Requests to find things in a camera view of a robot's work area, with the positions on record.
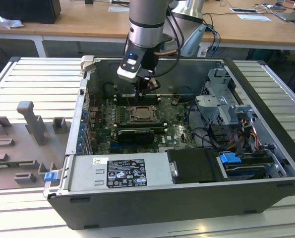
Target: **floor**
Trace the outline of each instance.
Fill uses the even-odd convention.
[[[8,40],[0,39],[0,46],[9,56],[22,57],[38,57],[35,45],[29,40]],[[78,52],[75,42],[58,42],[46,41],[46,48],[50,57],[81,57],[83,55],[96,56],[122,56],[122,43],[92,43],[82,42],[82,51]],[[216,52],[216,57],[230,57],[234,60],[245,60],[248,54],[248,49],[242,48],[220,48]],[[0,50],[0,61],[6,63],[8,58]],[[295,51],[276,51],[268,65],[275,73],[284,81],[288,82],[291,76],[295,73]],[[294,88],[295,76],[289,86]]]

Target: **sticker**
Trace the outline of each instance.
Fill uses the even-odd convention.
[[[144,160],[107,160],[107,187],[147,186]]]
[[[93,158],[93,165],[106,165],[108,163],[108,157],[95,157]]]

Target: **blue latch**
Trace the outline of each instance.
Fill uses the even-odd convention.
[[[235,153],[223,153],[219,156],[222,163],[241,163],[242,160]]]
[[[44,181],[45,182],[56,182],[58,172],[47,172],[45,173]]]

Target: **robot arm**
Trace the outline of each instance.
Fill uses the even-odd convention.
[[[159,56],[174,54],[177,51],[180,53],[180,49],[185,49],[183,52],[190,53],[192,46],[195,45],[192,43],[202,38],[203,33],[199,34],[201,31],[198,25],[197,34],[192,34],[196,36],[196,41],[192,38],[184,48],[181,46],[179,50],[159,53],[163,43],[168,40],[163,32],[167,8],[171,2],[172,0],[130,1],[128,47],[118,68],[118,75],[134,84],[136,94],[139,96],[160,87],[154,77]],[[200,12],[203,2],[204,0],[180,1],[173,15],[183,21],[194,21],[199,24],[202,22]]]

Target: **paper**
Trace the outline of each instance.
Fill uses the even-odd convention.
[[[111,12],[129,12],[129,7],[110,6],[109,11],[111,11]]]
[[[267,16],[254,16],[251,14],[248,15],[242,15],[242,14],[238,14],[239,18],[241,18],[242,20],[255,20],[255,21],[272,21],[270,18],[268,18]]]
[[[23,27],[24,24],[20,20],[8,20],[0,16],[0,25],[8,30],[16,27]]]

